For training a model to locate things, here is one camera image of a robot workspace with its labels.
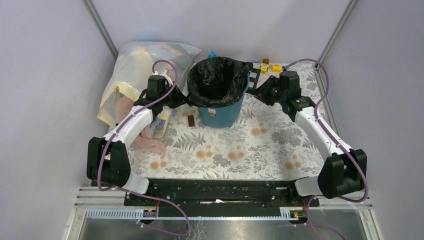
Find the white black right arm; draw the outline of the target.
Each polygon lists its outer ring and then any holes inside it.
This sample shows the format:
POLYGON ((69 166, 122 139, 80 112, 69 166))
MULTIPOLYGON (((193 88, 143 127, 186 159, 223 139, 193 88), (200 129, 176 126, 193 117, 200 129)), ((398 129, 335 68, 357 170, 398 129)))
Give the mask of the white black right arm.
POLYGON ((258 77, 249 78, 247 93, 268 106, 280 104, 282 111, 306 133, 324 160, 317 176, 294 181, 294 188, 286 193, 287 201, 299 206, 307 196, 344 199, 347 194, 359 191, 364 191, 362 201, 367 198, 367 155, 361 149, 354 150, 323 120, 317 104, 302 95, 298 73, 286 70, 278 77, 270 76, 261 85, 258 81, 258 77))

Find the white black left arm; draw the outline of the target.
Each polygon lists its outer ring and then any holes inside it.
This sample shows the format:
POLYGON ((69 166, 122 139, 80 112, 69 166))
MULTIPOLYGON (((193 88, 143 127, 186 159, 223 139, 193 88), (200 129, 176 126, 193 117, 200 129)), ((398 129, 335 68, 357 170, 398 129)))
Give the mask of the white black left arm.
POLYGON ((136 193, 144 206, 152 204, 155 192, 149 180, 131 171, 128 149, 144 128, 148 128, 164 107, 175 109, 188 102, 166 73, 155 72, 147 81, 129 113, 103 137, 93 137, 88 142, 86 176, 109 189, 117 187, 136 193))

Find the black trash bag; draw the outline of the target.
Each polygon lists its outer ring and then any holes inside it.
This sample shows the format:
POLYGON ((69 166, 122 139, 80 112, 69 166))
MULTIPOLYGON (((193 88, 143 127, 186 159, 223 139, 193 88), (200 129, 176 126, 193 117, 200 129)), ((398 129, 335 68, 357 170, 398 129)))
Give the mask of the black trash bag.
POLYGON ((248 86, 252 62, 211 57, 196 63, 187 75, 189 104, 221 108, 238 102, 248 86))

